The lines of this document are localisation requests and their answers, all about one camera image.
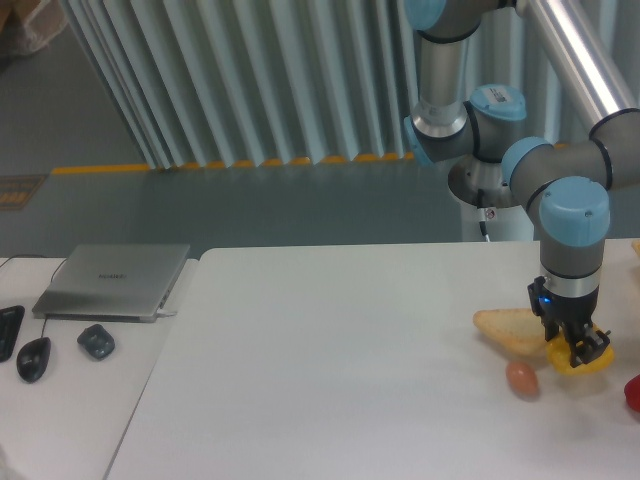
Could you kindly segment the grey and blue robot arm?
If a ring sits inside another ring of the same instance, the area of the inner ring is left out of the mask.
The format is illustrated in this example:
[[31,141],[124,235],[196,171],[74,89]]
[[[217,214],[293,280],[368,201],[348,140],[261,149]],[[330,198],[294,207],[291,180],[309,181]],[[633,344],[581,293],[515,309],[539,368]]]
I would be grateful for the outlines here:
[[523,96],[503,85],[462,93],[469,38],[501,1],[408,1],[422,47],[419,100],[405,119],[416,159],[431,164],[469,155],[500,168],[515,203],[540,238],[540,273],[528,288],[545,338],[562,337],[567,365],[602,359],[608,335],[592,321],[599,292],[609,193],[639,181],[639,108],[576,1],[516,1],[537,33],[588,132],[563,149],[517,137]]

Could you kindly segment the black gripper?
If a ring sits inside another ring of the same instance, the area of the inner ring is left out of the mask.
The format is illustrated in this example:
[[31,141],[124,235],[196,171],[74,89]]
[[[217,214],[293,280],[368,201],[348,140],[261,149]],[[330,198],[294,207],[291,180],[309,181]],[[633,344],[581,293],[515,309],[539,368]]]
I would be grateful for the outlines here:
[[577,336],[568,342],[571,366],[599,359],[609,347],[610,338],[608,332],[592,322],[598,288],[583,296],[565,297],[548,290],[547,284],[543,276],[538,276],[527,287],[532,313],[544,326],[545,340],[553,340],[560,330],[565,335]]

